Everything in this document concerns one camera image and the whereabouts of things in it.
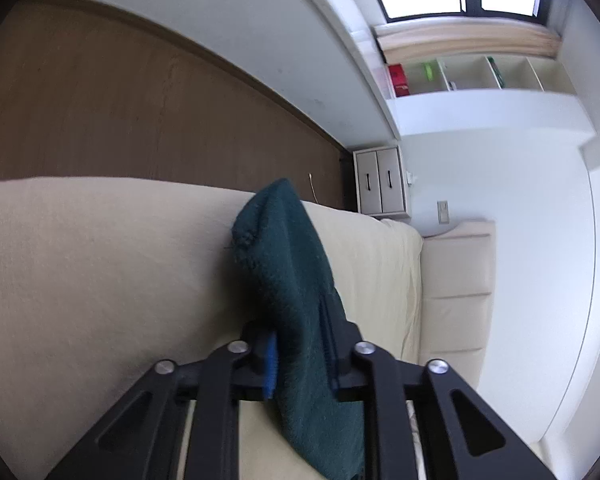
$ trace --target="red box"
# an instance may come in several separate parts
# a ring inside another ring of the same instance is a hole
[[[394,85],[396,97],[410,95],[409,82],[401,64],[389,65],[389,75],[391,76],[391,83]]]

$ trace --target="green cloth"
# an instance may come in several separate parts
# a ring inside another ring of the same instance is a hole
[[[363,408],[337,402],[329,386],[320,320],[324,309],[345,314],[320,238],[287,179],[256,194],[232,233],[235,260],[278,333],[282,433],[322,475],[350,480],[364,462]]]

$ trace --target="curtain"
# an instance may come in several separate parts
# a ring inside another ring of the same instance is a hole
[[[379,25],[376,35],[388,64],[483,52],[555,57],[562,42],[535,23],[457,16]]]

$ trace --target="white cabinet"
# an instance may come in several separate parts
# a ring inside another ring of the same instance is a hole
[[[353,153],[358,211],[388,218],[409,217],[409,195],[398,146]]]
[[[356,157],[358,174],[358,210],[365,214],[382,212],[378,158],[376,152],[360,153]]]

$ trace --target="cream upholstered headboard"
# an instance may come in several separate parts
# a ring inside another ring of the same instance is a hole
[[[425,238],[420,364],[441,358],[476,387],[491,327],[495,224],[462,222]]]

